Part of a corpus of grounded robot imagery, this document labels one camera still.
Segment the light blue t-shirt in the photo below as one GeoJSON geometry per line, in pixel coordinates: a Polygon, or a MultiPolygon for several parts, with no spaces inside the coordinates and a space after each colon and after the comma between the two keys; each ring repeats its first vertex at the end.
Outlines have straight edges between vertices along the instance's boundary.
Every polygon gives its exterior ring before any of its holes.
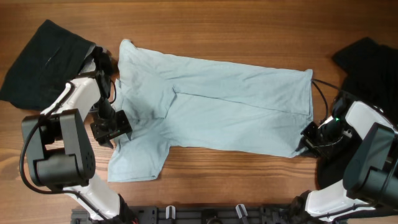
{"type": "Polygon", "coordinates": [[[279,157],[300,153],[313,120],[311,70],[267,68],[119,47],[114,107],[130,137],[118,137],[110,182],[158,178],[173,146],[279,157]]]}

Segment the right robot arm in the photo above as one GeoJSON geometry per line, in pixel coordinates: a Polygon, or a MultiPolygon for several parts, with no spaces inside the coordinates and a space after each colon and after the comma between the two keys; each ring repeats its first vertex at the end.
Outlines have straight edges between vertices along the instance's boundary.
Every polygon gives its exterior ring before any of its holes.
{"type": "Polygon", "coordinates": [[[341,94],[324,123],[302,131],[302,141],[325,166],[320,190],[294,199],[289,222],[397,215],[397,127],[379,108],[341,94]]]}

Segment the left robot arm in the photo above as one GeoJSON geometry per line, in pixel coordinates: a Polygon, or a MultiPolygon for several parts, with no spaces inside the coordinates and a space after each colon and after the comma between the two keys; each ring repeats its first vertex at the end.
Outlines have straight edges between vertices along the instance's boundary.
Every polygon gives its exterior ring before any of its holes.
{"type": "Polygon", "coordinates": [[[90,126],[100,146],[112,148],[112,139],[131,136],[125,112],[115,111],[108,100],[115,89],[104,71],[81,73],[66,83],[61,95],[41,114],[22,120],[19,172],[24,185],[39,194],[71,197],[88,212],[90,223],[139,221],[122,196],[96,174],[95,155],[84,125],[94,110],[90,126]]]}

